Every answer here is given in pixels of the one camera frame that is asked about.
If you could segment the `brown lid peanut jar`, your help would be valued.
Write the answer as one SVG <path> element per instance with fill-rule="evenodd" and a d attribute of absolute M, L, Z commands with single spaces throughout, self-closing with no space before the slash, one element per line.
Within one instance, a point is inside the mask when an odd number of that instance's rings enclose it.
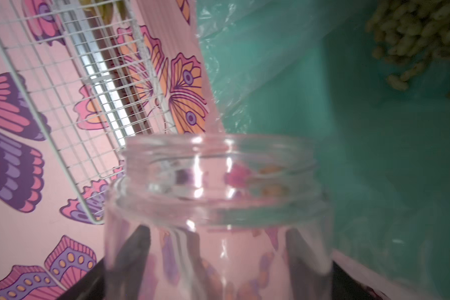
<path fill-rule="evenodd" d="M 300 137 L 129 137 L 105 204 L 109 300 L 329 300 L 333 210 Z"/>

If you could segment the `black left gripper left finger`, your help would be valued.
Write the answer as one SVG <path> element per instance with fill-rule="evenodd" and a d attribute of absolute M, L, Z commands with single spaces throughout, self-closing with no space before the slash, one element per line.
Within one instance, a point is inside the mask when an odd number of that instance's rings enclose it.
<path fill-rule="evenodd" d="M 102 259 L 57 300 L 103 300 L 105 292 L 105 264 Z"/>

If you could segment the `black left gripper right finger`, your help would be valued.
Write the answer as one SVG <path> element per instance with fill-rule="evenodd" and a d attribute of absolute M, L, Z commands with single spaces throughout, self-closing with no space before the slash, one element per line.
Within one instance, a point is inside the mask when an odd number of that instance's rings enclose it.
<path fill-rule="evenodd" d="M 333 261 L 332 300 L 377 300 L 368 287 L 355 281 Z"/>

